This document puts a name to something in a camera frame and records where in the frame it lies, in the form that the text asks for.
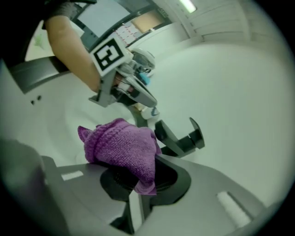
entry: forearm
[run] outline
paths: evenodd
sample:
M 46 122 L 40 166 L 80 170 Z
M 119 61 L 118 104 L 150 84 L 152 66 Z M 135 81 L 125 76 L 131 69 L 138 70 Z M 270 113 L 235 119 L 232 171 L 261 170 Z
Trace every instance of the forearm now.
M 69 19 L 53 17 L 46 21 L 46 29 L 54 55 L 92 91 L 97 92 L 100 75 Z

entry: folded towel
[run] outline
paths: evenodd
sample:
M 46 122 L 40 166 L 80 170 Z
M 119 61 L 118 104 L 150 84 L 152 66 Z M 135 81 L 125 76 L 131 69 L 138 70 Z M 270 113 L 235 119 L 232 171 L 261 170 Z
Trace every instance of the folded towel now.
M 134 189 L 137 193 L 156 195 L 155 154 L 162 152 L 151 129 L 138 128 L 119 118 L 97 125 L 93 131 L 79 126 L 78 134 L 88 162 L 98 160 L 127 167 L 139 179 Z

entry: blue object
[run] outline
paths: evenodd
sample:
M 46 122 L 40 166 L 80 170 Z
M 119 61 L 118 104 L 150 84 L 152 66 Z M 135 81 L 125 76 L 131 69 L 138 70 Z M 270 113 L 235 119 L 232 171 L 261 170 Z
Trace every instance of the blue object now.
M 140 77 L 143 79 L 144 83 L 148 85 L 151 82 L 151 79 L 143 72 L 139 73 Z

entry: fluorescent light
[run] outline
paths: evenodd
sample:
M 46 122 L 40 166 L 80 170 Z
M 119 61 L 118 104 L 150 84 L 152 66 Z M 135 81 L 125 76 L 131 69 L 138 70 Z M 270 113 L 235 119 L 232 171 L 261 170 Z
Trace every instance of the fluorescent light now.
M 194 6 L 191 0 L 180 0 L 180 2 L 184 5 L 186 10 L 189 11 L 189 13 L 192 13 L 195 10 L 197 10 L 197 8 Z

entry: purple cloth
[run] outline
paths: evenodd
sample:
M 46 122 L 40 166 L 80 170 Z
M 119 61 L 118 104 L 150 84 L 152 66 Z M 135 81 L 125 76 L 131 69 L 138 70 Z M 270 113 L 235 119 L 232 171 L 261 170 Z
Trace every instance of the purple cloth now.
M 97 125 L 93 131 L 79 126 L 78 134 L 88 162 L 127 167 L 139 179 L 134 189 L 137 193 L 156 195 L 155 154 L 162 152 L 150 128 L 138 128 L 119 118 Z

